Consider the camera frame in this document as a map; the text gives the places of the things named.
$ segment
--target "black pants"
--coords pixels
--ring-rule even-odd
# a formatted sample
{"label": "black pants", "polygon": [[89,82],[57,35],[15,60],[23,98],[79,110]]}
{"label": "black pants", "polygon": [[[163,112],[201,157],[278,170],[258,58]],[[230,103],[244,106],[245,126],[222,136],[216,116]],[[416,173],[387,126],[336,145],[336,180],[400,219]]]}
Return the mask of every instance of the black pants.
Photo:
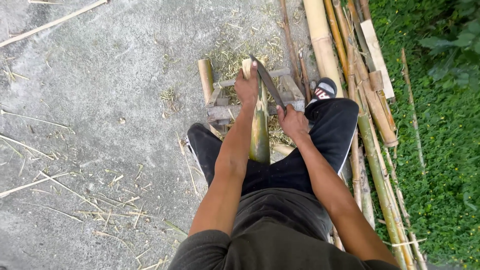
{"label": "black pants", "polygon": [[[337,173],[347,158],[358,111],[358,105],[346,98],[319,100],[306,108],[305,116],[315,123],[310,130],[313,144]],[[222,141],[199,123],[190,127],[187,137],[210,186]],[[294,188],[313,194],[307,166],[297,148],[273,164],[248,160],[242,196],[272,187]]]}

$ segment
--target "concrete ground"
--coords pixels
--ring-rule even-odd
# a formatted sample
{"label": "concrete ground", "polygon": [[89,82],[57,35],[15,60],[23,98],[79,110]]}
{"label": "concrete ground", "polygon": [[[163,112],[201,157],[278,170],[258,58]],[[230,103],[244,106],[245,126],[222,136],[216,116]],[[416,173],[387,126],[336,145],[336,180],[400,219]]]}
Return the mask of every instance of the concrete ground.
{"label": "concrete ground", "polygon": [[[92,3],[57,2],[64,4],[3,1],[0,41]],[[300,1],[288,2],[290,16],[297,17],[291,26],[293,38],[307,49],[308,28]],[[0,135],[54,158],[31,150],[32,156],[9,142],[21,158],[0,140],[0,192],[31,183],[39,171],[50,176],[70,172],[58,181],[107,213],[100,218],[76,212],[99,210],[52,181],[0,198],[0,266],[134,270],[171,258],[185,236],[162,220],[187,232],[201,201],[176,137],[176,132],[185,136],[192,123],[206,123],[196,62],[223,40],[235,49],[243,41],[275,35],[284,51],[283,63],[277,66],[288,66],[283,30],[276,23],[280,18],[277,0],[111,0],[0,48],[0,68],[29,78],[13,81],[0,73],[0,109],[70,126],[75,132],[19,116],[0,116]],[[316,79],[309,54],[310,78]],[[162,113],[168,108],[159,93],[173,86],[180,110],[164,119]],[[192,157],[187,157],[194,166]],[[197,189],[204,193],[204,178],[192,173]],[[124,177],[110,187],[119,175]],[[135,207],[113,201],[136,196],[140,198],[132,203],[149,217],[137,220],[137,215],[127,215],[138,212]]]}

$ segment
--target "blade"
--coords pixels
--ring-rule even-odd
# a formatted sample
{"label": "blade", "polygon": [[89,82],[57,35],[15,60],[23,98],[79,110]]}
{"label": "blade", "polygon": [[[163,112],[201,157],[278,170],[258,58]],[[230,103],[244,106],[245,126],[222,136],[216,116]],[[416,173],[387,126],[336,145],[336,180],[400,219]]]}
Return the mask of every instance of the blade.
{"label": "blade", "polygon": [[285,107],[285,105],[283,104],[283,101],[282,99],[280,98],[280,94],[278,93],[278,90],[276,89],[273,81],[272,81],[272,77],[270,77],[270,74],[268,74],[268,71],[267,69],[262,65],[262,63],[260,61],[258,61],[258,59],[256,59],[253,55],[249,54],[248,56],[250,56],[250,59],[252,61],[257,61],[257,71],[258,71],[258,74],[260,74],[260,77],[262,78],[262,80],[264,81],[265,83],[265,86],[267,86],[267,89],[268,89],[268,92],[270,92],[270,94],[273,96],[273,99],[275,100],[275,102],[280,105],[280,107],[282,107],[283,109],[283,112],[285,112],[285,114],[287,113],[287,108]]}

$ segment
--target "left arm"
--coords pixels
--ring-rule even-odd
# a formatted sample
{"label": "left arm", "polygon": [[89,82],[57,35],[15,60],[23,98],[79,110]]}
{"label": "left arm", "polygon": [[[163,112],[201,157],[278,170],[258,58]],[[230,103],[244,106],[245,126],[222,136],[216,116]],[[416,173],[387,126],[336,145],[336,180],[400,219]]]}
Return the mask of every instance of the left arm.
{"label": "left arm", "polygon": [[193,218],[189,237],[205,230],[220,230],[230,236],[233,230],[247,171],[253,111],[258,99],[256,62],[252,63],[251,76],[248,80],[243,78],[240,69],[235,80],[235,92],[242,107],[222,143],[215,162],[213,181]]}

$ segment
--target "sleeve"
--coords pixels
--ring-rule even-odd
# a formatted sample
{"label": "sleeve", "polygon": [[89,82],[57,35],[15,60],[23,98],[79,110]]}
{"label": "sleeve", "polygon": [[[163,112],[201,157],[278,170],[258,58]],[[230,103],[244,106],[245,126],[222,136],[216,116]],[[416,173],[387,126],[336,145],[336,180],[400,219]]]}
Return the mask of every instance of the sleeve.
{"label": "sleeve", "polygon": [[395,265],[382,260],[366,260],[364,262],[371,270],[400,270]]}
{"label": "sleeve", "polygon": [[230,242],[230,236],[218,230],[207,230],[191,235],[180,244],[168,269],[223,269]]}

